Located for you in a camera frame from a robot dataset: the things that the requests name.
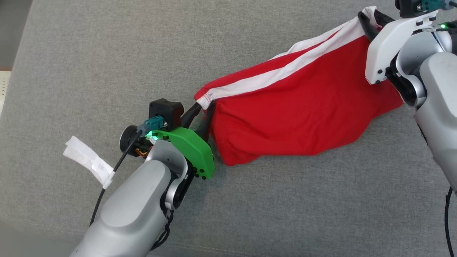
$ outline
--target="gray fabric surface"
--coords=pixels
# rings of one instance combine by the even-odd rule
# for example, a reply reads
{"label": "gray fabric surface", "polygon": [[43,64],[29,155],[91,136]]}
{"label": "gray fabric surface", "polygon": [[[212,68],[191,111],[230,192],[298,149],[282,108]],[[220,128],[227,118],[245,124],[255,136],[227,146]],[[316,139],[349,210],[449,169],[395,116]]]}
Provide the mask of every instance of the gray fabric surface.
{"label": "gray fabric surface", "polygon": [[0,67],[12,67],[32,0],[0,0]]}
{"label": "gray fabric surface", "polygon": [[[101,187],[62,156],[72,135],[114,165],[120,133],[147,117],[151,100],[190,107],[205,83],[373,4],[398,17],[393,1],[372,0],[35,0],[0,119],[1,219],[79,241]],[[449,185],[412,115],[392,111],[357,142],[319,156],[227,167],[216,152],[213,179],[194,181],[155,254],[447,256]],[[140,163],[126,159],[104,201]]]}

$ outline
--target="white velcro strap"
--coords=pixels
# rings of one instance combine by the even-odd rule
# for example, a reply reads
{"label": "white velcro strap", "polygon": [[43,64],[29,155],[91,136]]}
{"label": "white velcro strap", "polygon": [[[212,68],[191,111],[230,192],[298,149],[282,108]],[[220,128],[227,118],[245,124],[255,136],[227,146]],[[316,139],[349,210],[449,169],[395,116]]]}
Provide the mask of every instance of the white velcro strap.
{"label": "white velcro strap", "polygon": [[113,167],[107,164],[97,153],[75,136],[72,136],[65,144],[67,148],[64,151],[64,156],[90,170],[95,178],[103,185],[103,188],[107,189],[114,175]]}

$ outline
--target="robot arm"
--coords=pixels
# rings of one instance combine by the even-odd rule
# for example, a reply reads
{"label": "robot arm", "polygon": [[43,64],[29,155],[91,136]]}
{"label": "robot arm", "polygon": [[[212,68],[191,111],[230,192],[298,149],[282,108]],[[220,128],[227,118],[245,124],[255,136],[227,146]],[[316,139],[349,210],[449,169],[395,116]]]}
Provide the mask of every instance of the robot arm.
{"label": "robot arm", "polygon": [[166,240],[193,178],[213,174],[207,139],[214,109],[212,103],[194,132],[188,127],[201,110],[198,104],[181,117],[181,103],[151,102],[149,119],[129,126],[120,140],[124,153],[145,162],[105,202],[72,257],[144,257]]}
{"label": "robot arm", "polygon": [[389,79],[415,120],[436,163],[457,190],[457,33],[433,27],[438,9],[450,1],[400,0],[403,19],[387,24],[373,39],[365,76],[370,84]]}

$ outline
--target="green light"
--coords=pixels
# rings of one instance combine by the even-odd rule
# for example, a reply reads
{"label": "green light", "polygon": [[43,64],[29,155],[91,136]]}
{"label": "green light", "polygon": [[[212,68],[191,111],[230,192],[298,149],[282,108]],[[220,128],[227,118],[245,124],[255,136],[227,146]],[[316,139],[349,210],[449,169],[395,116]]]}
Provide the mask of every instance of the green light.
{"label": "green light", "polygon": [[149,133],[147,133],[144,137],[147,138],[147,139],[152,137],[152,131],[149,131]]}

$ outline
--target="white stripe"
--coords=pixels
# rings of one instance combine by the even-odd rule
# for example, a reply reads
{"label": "white stripe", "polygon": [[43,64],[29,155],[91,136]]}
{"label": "white stripe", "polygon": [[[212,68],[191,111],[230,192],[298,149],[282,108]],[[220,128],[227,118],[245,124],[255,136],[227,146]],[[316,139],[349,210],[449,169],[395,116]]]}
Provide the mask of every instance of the white stripe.
{"label": "white stripe", "polygon": [[[370,6],[363,9],[363,12],[370,18],[374,19],[374,11],[376,10],[376,6]],[[305,54],[301,55],[291,63],[287,64],[283,68],[279,68],[276,70],[271,70],[265,72],[263,74],[259,74],[250,78],[242,79],[232,84],[211,88],[206,92],[205,95],[197,99],[197,102],[202,106],[204,110],[206,110],[211,101],[222,98],[222,97],[229,97],[244,94],[247,92],[256,91],[265,87],[270,86],[271,84],[282,80],[292,73],[296,72],[297,70],[305,67],[306,65],[312,63],[320,56],[329,53],[335,49],[338,49],[357,38],[365,35],[362,26],[359,23],[357,17],[354,19],[344,23],[342,26],[337,27],[339,31],[329,40],[325,41],[318,47],[306,52]],[[325,33],[324,35],[328,35],[328,37],[333,34],[338,29],[335,28],[330,32]],[[319,39],[310,39],[314,42],[319,43],[319,40],[322,38],[319,36]],[[300,47],[305,47],[308,43],[305,41],[301,42],[300,46],[296,46],[295,49],[292,49],[291,53],[293,53],[296,49],[300,49]]]}

